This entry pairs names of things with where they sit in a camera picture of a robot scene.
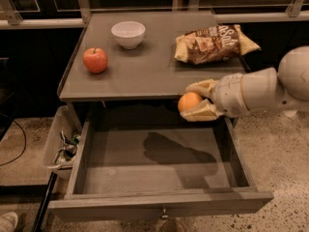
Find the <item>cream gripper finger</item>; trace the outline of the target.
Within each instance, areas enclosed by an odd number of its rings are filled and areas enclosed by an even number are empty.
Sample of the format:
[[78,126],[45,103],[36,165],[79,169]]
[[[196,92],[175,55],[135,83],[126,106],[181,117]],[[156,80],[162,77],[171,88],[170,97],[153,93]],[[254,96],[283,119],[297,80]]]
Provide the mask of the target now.
[[188,122],[207,122],[217,120],[222,112],[209,100],[203,100],[181,113],[181,116]]
[[202,97],[210,98],[217,83],[218,83],[217,80],[206,79],[206,80],[195,82],[195,83],[188,85],[185,88],[185,91],[194,92],[194,93],[199,94]]

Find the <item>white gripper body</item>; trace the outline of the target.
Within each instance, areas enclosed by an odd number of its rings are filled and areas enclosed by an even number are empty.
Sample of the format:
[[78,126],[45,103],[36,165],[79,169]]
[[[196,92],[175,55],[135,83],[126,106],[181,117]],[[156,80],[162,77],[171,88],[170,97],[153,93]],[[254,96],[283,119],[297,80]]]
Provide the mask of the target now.
[[241,92],[243,75],[234,73],[222,77],[212,91],[211,100],[225,116],[238,118],[249,114]]

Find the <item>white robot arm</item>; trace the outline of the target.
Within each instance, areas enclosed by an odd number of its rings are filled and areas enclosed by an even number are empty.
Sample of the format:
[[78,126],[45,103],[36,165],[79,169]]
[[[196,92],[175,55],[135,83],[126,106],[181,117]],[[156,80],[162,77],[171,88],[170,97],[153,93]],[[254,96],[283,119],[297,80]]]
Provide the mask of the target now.
[[309,46],[289,51],[279,66],[206,79],[185,88],[204,99],[183,111],[189,122],[238,118],[259,109],[298,111],[309,107]]

